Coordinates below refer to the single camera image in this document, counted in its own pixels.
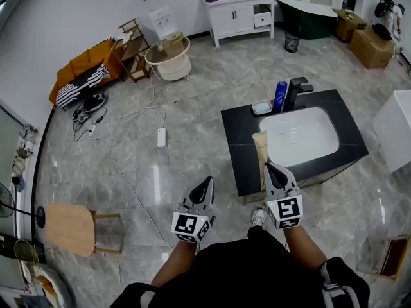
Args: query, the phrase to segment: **white cord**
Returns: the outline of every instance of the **white cord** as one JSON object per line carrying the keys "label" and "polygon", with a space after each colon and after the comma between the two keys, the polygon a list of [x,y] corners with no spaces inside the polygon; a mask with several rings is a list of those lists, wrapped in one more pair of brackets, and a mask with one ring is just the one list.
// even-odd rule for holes
{"label": "white cord", "polygon": [[123,121],[123,122],[120,122],[119,124],[115,124],[114,126],[111,126],[109,129],[107,129],[107,131],[105,131],[105,132],[104,132],[102,135],[100,135],[100,136],[95,137],[95,138],[91,138],[91,137],[90,137],[90,138],[91,138],[92,140],[94,140],[94,141],[95,141],[95,140],[99,140],[99,141],[102,141],[102,142],[104,143],[104,146],[107,148],[107,151],[109,152],[111,158],[113,159],[114,164],[115,164],[116,167],[117,167],[117,170],[119,171],[119,173],[121,174],[121,176],[123,177],[123,179],[124,179],[124,181],[127,183],[127,185],[131,188],[131,190],[132,190],[134,196],[136,197],[137,201],[139,202],[141,208],[144,210],[144,212],[145,212],[145,213],[147,214],[147,216],[150,218],[150,221],[153,223],[153,226],[154,226],[154,228],[156,229],[157,233],[159,234],[160,238],[162,239],[162,241],[163,241],[164,243],[167,244],[167,246],[168,246],[169,248],[171,248],[171,249],[173,250],[173,247],[172,247],[170,244],[168,244],[168,243],[166,242],[166,240],[163,238],[163,236],[161,235],[161,233],[160,233],[157,225],[155,224],[153,218],[151,217],[151,215],[147,212],[146,208],[143,207],[143,204],[141,203],[141,201],[140,201],[139,197],[137,196],[136,192],[134,191],[133,186],[131,186],[131,184],[130,184],[130,183],[127,181],[127,179],[124,177],[123,172],[120,170],[120,168],[119,168],[119,166],[118,166],[118,164],[117,164],[116,159],[115,159],[114,156],[112,155],[112,153],[111,153],[109,147],[107,146],[107,144],[105,143],[104,139],[101,139],[107,132],[110,131],[110,129],[114,128],[115,126],[119,126],[119,125],[121,125],[121,124],[123,124],[123,123],[129,122],[129,121],[135,119],[137,116],[139,116],[139,115],[141,115],[142,113],[146,112],[148,109],[152,109],[152,110],[162,110],[162,111],[164,112],[164,119],[162,120],[162,127],[164,128],[164,124],[165,124],[165,122],[166,122],[166,111],[165,111],[163,108],[150,107],[150,105],[153,103],[153,100],[154,100],[154,97],[155,97],[155,88],[154,88],[154,86],[153,86],[153,78],[151,78],[151,86],[153,87],[153,98],[152,98],[152,100],[150,101],[150,103],[147,105],[147,107],[144,107],[144,108],[142,108],[142,109],[140,109],[140,110],[138,110],[138,111],[129,113],[129,114],[127,114],[127,115],[124,115],[124,116],[122,116],[122,117],[118,117],[118,118],[116,118],[116,119],[113,119],[113,120],[111,120],[111,121],[108,121],[107,123],[113,122],[113,121],[115,121],[115,120],[123,119],[123,118],[125,118],[125,117],[127,117],[127,116],[129,116],[129,115],[131,115],[131,114],[138,113],[138,112],[140,112],[140,111],[142,111],[142,112],[138,113],[137,115],[135,115],[135,116],[132,117],[131,119],[127,119],[126,121]]}
{"label": "white cord", "polygon": [[173,247],[172,247],[170,244],[168,244],[168,243],[166,242],[166,240],[162,237],[162,235],[161,235],[159,229],[157,228],[157,226],[156,226],[153,218],[152,218],[151,215],[147,212],[146,208],[143,207],[143,204],[141,203],[141,201],[140,201],[139,197],[137,196],[136,192],[134,191],[133,186],[131,186],[131,184],[128,182],[128,180],[126,179],[126,177],[124,177],[123,172],[121,172],[120,168],[118,167],[117,161],[116,161],[116,159],[113,157],[113,155],[112,155],[109,147],[108,147],[107,144],[105,143],[105,141],[104,141],[103,139],[99,139],[99,141],[102,141],[102,142],[104,143],[104,146],[107,148],[107,151],[109,152],[111,158],[113,159],[113,161],[114,161],[114,163],[115,163],[115,165],[116,165],[116,167],[117,167],[117,170],[120,172],[121,176],[123,177],[124,181],[128,184],[128,186],[130,186],[131,190],[133,191],[134,196],[137,198],[137,201],[139,202],[141,208],[146,212],[147,216],[150,218],[150,221],[153,223],[153,226],[154,226],[154,228],[156,229],[157,233],[159,233],[159,236],[160,236],[160,238],[162,239],[162,241],[163,241],[164,243],[166,243],[169,248],[173,249]]}
{"label": "white cord", "polygon": [[[97,238],[97,237],[96,237],[96,239],[100,241],[100,243],[103,245],[104,249],[107,249],[107,247],[105,246],[105,244],[103,243],[103,241],[102,241],[101,239],[99,239],[99,238]],[[118,256],[117,256],[115,253],[113,253],[113,254],[116,256],[116,259],[117,259],[119,284],[120,284],[120,286],[124,289],[125,287],[124,287],[124,285],[121,283],[120,260],[118,260]],[[109,254],[108,252],[104,252],[103,256],[104,256],[104,259],[108,259],[108,258],[110,257],[110,254]]]}
{"label": "white cord", "polygon": [[91,138],[91,139],[100,139],[100,138],[102,138],[106,133],[108,133],[111,129],[113,129],[113,128],[121,125],[121,124],[124,124],[124,123],[126,123],[126,122],[129,122],[129,121],[135,119],[137,116],[140,116],[141,114],[143,114],[144,112],[146,112],[148,109],[151,109],[151,110],[162,110],[162,111],[164,112],[164,119],[163,119],[163,122],[162,122],[162,128],[164,128],[164,124],[165,124],[165,122],[166,122],[166,111],[165,111],[163,108],[161,108],[161,107],[150,107],[151,104],[153,103],[154,97],[155,97],[155,88],[154,88],[154,86],[153,86],[153,78],[150,78],[150,79],[151,79],[151,86],[152,86],[152,88],[153,88],[153,98],[152,98],[152,100],[149,102],[149,104],[148,104],[146,107],[140,108],[139,110],[136,110],[136,111],[134,111],[134,112],[128,113],[128,114],[126,114],[126,115],[124,115],[124,116],[117,117],[117,118],[115,118],[115,119],[113,119],[113,120],[104,122],[104,123],[108,124],[108,123],[111,123],[111,122],[113,122],[113,121],[117,121],[117,120],[124,119],[125,117],[131,116],[132,114],[138,113],[138,114],[136,114],[135,116],[133,116],[133,117],[130,118],[130,119],[127,119],[127,120],[125,120],[125,121],[123,121],[123,122],[120,122],[120,123],[118,123],[118,124],[115,124],[114,126],[111,126],[111,127],[108,128],[105,132],[103,132],[100,136],[94,137],[94,138],[90,137],[90,138]]}

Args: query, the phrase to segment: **bottle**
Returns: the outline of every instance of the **bottle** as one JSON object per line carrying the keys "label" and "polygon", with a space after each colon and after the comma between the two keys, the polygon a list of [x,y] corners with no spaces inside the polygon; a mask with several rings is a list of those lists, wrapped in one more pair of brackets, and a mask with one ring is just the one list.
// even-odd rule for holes
{"label": "bottle", "polygon": [[281,81],[277,83],[277,89],[275,90],[274,107],[273,110],[277,113],[281,112],[281,108],[284,104],[285,94],[287,93],[287,83]]}

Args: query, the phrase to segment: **white sneaker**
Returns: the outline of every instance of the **white sneaker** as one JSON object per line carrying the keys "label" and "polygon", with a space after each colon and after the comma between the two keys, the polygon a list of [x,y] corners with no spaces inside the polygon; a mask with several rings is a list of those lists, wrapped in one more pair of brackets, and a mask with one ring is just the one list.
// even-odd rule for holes
{"label": "white sneaker", "polygon": [[265,212],[264,208],[258,208],[257,210],[254,211],[252,215],[252,224],[251,227],[253,226],[263,226],[265,222],[265,218],[267,217],[267,213]]}

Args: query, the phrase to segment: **cardboard box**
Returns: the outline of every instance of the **cardboard box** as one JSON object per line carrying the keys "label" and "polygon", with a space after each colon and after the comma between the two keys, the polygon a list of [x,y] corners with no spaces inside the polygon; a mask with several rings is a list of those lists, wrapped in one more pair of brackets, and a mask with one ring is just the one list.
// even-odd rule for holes
{"label": "cardboard box", "polygon": [[367,22],[349,10],[333,9],[337,15],[337,25],[335,35],[343,42],[349,42],[353,37],[354,30],[362,30],[367,26]]}
{"label": "cardboard box", "polygon": [[395,43],[380,38],[367,26],[364,30],[354,30],[349,49],[368,69],[385,67],[394,56]]}

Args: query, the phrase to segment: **white vanity cabinet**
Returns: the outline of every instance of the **white vanity cabinet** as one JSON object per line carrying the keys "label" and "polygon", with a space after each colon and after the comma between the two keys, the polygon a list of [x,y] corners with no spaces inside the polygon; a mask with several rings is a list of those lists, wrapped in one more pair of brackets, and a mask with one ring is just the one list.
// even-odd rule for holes
{"label": "white vanity cabinet", "polygon": [[[235,35],[270,32],[270,38],[274,37],[274,6],[276,0],[217,0],[204,3],[207,8],[208,19],[211,26],[211,35],[214,37],[216,47],[220,47],[219,40]],[[256,14],[255,6],[270,5],[271,12],[265,12],[265,17],[270,18],[268,25],[257,26],[254,22]]]}

